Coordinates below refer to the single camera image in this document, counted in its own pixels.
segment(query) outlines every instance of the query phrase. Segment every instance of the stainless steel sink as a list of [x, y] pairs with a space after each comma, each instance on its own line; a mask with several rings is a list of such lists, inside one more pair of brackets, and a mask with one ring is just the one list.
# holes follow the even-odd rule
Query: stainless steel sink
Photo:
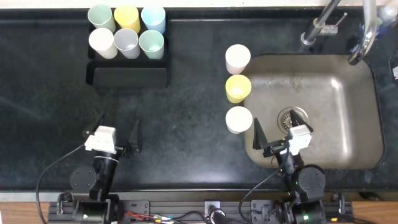
[[[384, 146], [372, 71], [352, 66], [347, 55], [264, 55], [243, 71], [251, 83], [244, 100], [268, 141], [286, 136], [293, 108], [314, 129], [304, 163], [324, 169], [368, 169], [380, 161]], [[245, 132], [246, 152], [256, 164], [277, 167], [252, 148], [253, 125]]]

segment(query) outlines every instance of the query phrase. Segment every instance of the chrome faucet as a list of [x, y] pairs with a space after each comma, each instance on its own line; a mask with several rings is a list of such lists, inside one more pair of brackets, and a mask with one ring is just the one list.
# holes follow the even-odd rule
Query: chrome faucet
[[[336, 8], [340, 0], [331, 0], [320, 16], [313, 20], [311, 26], [301, 35], [303, 44], [312, 45], [317, 36], [325, 27], [325, 21], [329, 18], [331, 12]], [[348, 58], [350, 65], [356, 65], [362, 60], [372, 47], [377, 32], [377, 8], [376, 0], [363, 0], [364, 12], [364, 35], [361, 44], [356, 46], [353, 53]]]

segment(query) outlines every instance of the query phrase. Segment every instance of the faucet handle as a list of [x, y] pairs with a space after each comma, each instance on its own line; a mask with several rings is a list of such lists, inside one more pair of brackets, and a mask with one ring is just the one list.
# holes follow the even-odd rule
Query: faucet handle
[[347, 16], [347, 12], [344, 12], [343, 16], [340, 18], [339, 21], [335, 25], [325, 25], [319, 35], [336, 35], [338, 32], [337, 26], [344, 20], [344, 18]]

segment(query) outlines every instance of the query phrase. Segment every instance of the black tray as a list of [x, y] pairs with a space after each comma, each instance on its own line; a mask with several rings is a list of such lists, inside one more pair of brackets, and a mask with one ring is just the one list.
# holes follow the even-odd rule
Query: black tray
[[[141, 19], [141, 29], [138, 36], [148, 30]], [[94, 49], [88, 46], [88, 58], [91, 60], [86, 69], [86, 83], [95, 88], [164, 88], [169, 84], [169, 42], [167, 39], [168, 21], [166, 18], [166, 31], [164, 32], [164, 56], [159, 59], [149, 59], [141, 49], [136, 59], [127, 59], [120, 51], [112, 59], [105, 59]], [[89, 32], [95, 30], [90, 23]]]

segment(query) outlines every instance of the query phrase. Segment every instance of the white cup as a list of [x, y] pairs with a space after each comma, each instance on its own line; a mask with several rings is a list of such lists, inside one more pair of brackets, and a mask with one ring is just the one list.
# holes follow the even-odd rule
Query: white cup
[[253, 117], [247, 108], [235, 106], [227, 112], [225, 122], [229, 131], [233, 134], [239, 134], [250, 128]]
[[114, 58], [118, 49], [113, 44], [113, 34], [107, 28], [98, 28], [88, 38], [90, 46], [106, 59]]
[[112, 10], [104, 4], [93, 6], [88, 11], [87, 17], [96, 28], [107, 28], [111, 32], [116, 30]]
[[163, 34], [166, 30], [166, 12], [162, 7], [145, 7], [141, 12], [142, 21], [149, 30]]
[[250, 62], [250, 51], [241, 44], [235, 44], [225, 52], [226, 69], [232, 75], [239, 75]]
[[161, 59], [164, 54], [163, 35], [156, 30], [147, 30], [139, 37], [139, 45], [149, 59]]
[[120, 29], [114, 34], [114, 45], [128, 59], [135, 59], [139, 56], [138, 35], [132, 29]]

